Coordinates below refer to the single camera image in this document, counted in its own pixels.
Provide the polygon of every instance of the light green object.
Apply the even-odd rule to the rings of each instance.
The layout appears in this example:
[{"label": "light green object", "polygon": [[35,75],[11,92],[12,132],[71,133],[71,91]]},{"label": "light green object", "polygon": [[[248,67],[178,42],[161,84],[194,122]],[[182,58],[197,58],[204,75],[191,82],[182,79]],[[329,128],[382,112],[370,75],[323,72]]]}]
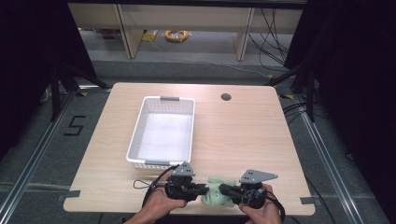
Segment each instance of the light green object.
[{"label": "light green object", "polygon": [[230,186],[235,186],[236,181],[234,179],[222,179],[217,176],[210,176],[206,187],[209,188],[207,194],[201,197],[202,203],[209,206],[233,206],[233,201],[229,196],[220,193],[220,184],[226,184]]}]

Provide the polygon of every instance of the tabletop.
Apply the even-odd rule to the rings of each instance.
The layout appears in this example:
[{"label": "tabletop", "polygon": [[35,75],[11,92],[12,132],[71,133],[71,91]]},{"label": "tabletop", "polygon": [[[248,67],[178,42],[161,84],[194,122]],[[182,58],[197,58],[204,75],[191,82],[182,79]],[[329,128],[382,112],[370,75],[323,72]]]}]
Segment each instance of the tabletop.
[{"label": "tabletop", "polygon": [[[231,100],[221,99],[227,93]],[[273,87],[117,83],[93,132],[70,188],[78,197],[66,198],[69,212],[135,213],[146,191],[134,181],[152,181],[158,171],[134,168],[125,157],[140,106],[146,96],[190,97],[196,102],[191,150],[195,183],[210,176],[238,180],[247,170],[277,174],[266,181],[291,216],[310,216],[311,194]],[[199,197],[172,214],[242,215],[234,207],[210,207]]]}]

